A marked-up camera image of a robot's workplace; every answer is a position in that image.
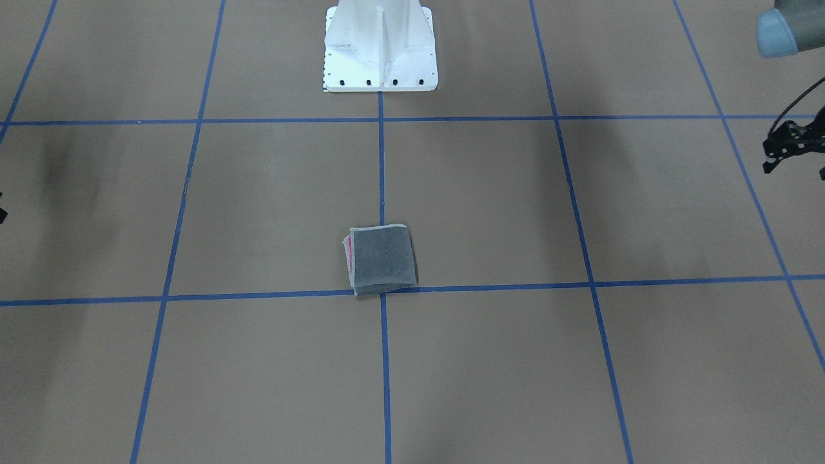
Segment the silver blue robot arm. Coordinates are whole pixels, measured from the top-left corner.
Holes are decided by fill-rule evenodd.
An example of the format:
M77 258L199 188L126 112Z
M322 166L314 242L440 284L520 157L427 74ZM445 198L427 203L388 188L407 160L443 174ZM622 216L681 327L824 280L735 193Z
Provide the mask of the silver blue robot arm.
M823 1L775 1L755 20L755 41L766 59L824 46Z

